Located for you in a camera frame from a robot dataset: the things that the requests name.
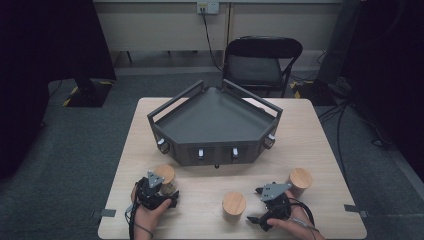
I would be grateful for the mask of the white wall socket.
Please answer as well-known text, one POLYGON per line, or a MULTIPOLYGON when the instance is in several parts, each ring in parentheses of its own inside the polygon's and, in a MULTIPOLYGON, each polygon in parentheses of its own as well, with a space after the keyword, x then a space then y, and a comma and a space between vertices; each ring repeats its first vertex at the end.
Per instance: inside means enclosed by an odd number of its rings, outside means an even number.
POLYGON ((216 15, 219 13, 218 2, 198 2, 196 6, 198 14, 216 15))

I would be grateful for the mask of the black stand base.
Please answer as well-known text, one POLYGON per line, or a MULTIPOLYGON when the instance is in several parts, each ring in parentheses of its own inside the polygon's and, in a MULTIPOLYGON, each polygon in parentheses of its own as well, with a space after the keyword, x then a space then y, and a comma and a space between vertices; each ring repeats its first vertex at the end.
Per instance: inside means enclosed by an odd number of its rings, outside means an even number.
POLYGON ((316 81, 293 81, 289 84, 297 99, 308 99, 314 106, 333 106, 335 100, 327 84, 316 81))
POLYGON ((65 107, 95 107, 100 108, 114 84, 113 81, 92 81, 90 78, 77 78, 77 86, 71 91, 64 102, 65 107))

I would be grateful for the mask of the person's left hand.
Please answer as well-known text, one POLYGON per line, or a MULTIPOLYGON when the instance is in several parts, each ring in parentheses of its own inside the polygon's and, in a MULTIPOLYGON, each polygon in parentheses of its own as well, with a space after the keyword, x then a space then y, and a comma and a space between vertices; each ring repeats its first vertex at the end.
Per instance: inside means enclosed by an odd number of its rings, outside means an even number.
POLYGON ((135 214, 135 233, 137 235, 150 235, 153 233, 160 221, 160 217, 171 203, 170 199, 166 199, 154 210, 146 209, 143 205, 140 205, 135 214))

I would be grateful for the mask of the person's right hand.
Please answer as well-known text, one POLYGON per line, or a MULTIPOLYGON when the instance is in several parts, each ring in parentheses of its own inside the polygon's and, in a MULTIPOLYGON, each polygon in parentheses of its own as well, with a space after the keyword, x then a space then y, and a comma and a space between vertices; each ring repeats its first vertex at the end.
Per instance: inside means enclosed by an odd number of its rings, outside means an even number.
MULTIPOLYGON (((293 196, 290 190, 287 190, 285 194, 292 203, 296 203, 295 197, 293 196)), ((270 218, 268 219, 267 223, 275 228, 279 228, 286 231, 287 233, 295 237, 297 240, 300 240, 299 235, 304 231, 319 232, 315 229, 312 222, 309 220, 305 210, 301 206, 296 204, 291 207, 291 216, 288 220, 270 218)))

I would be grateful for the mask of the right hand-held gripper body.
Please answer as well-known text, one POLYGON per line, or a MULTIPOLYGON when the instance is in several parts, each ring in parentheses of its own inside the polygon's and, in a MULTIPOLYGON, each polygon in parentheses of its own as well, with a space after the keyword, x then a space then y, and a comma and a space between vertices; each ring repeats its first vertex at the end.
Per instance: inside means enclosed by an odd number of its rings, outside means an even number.
POLYGON ((291 188, 291 184, 265 184, 260 200, 265 203, 267 212, 261 217, 262 220, 277 218, 286 220, 291 215, 290 201, 285 194, 291 188))

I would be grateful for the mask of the dark grey corner rack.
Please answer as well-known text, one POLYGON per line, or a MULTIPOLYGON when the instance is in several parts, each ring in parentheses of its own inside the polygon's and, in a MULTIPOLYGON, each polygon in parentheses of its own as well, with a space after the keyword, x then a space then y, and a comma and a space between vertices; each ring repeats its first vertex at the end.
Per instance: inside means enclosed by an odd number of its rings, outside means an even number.
POLYGON ((182 166, 246 164, 273 147, 283 110, 223 80, 199 81, 147 115, 157 148, 182 166))

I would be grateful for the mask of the grey upright panel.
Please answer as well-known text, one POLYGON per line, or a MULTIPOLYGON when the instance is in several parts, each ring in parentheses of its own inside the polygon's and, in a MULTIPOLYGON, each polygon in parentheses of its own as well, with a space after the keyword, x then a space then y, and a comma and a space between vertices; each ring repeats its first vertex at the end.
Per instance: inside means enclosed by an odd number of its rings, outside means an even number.
POLYGON ((317 79, 334 84, 339 77, 355 31, 361 0, 343 0, 317 79))

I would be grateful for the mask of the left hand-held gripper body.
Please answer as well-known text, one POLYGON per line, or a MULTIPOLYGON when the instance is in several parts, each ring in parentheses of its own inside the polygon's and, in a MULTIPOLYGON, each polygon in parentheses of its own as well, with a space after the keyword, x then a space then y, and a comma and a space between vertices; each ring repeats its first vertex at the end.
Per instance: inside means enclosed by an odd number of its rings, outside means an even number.
POLYGON ((167 196, 160 194, 164 178, 151 170, 147 171, 147 176, 140 179, 136 184, 135 202, 143 205, 149 210, 158 208, 167 196))

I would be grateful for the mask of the glass jar with pale beans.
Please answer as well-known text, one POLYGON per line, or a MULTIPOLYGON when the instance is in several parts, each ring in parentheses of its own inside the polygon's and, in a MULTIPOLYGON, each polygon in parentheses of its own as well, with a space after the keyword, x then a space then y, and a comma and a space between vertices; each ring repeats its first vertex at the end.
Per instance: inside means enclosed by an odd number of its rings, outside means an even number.
POLYGON ((154 170, 154 173, 164 178, 160 189, 161 193, 167 196, 172 195, 176 191, 174 168, 168 164, 162 164, 154 170))

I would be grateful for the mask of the glass jar with dark contents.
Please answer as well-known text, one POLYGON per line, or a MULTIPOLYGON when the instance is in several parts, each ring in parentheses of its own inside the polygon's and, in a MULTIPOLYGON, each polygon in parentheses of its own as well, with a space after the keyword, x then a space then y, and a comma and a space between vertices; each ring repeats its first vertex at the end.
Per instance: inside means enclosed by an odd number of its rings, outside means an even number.
POLYGON ((292 185, 290 191, 293 196, 300 197, 312 186, 313 179, 308 170, 304 168, 294 168, 289 174, 288 182, 292 185))

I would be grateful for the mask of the glass jar with brown nuts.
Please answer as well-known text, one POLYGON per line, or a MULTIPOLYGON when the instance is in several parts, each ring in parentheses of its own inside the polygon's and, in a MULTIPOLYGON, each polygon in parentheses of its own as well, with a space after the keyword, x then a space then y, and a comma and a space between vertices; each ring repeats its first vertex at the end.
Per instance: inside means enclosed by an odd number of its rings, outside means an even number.
POLYGON ((223 217, 226 221, 237 221, 247 206, 246 199, 241 192, 227 192, 222 200, 223 217))

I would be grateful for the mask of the dark curtain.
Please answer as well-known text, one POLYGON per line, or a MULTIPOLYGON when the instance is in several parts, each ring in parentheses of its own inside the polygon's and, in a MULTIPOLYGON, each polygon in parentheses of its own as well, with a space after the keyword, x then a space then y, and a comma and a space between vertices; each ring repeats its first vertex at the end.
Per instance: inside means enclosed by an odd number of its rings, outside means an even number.
POLYGON ((116 78, 93 0, 0 0, 0 180, 23 162, 52 81, 116 78))
POLYGON ((363 0, 345 71, 424 181, 424 0, 363 0))

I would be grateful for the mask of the grey tape strip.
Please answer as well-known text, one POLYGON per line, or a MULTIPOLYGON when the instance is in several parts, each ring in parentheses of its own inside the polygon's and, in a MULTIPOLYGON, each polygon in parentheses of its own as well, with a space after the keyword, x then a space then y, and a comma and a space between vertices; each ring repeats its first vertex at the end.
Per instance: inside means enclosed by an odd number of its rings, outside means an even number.
POLYGON ((101 210, 94 210, 92 212, 93 218, 101 218, 101 217, 115 217, 116 210, 115 209, 101 209, 101 210))
POLYGON ((350 204, 344 204, 344 209, 346 212, 358 213, 360 217, 366 218, 368 217, 368 212, 366 210, 361 210, 359 207, 350 204))

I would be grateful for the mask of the black folding chair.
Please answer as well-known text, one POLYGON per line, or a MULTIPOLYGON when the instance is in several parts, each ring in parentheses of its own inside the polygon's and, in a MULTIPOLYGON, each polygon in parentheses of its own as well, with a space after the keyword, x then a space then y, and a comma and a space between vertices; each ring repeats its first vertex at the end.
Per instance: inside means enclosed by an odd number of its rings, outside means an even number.
POLYGON ((223 78, 250 91, 279 91, 283 98, 302 51, 302 44, 293 38, 239 37, 225 49, 223 78))

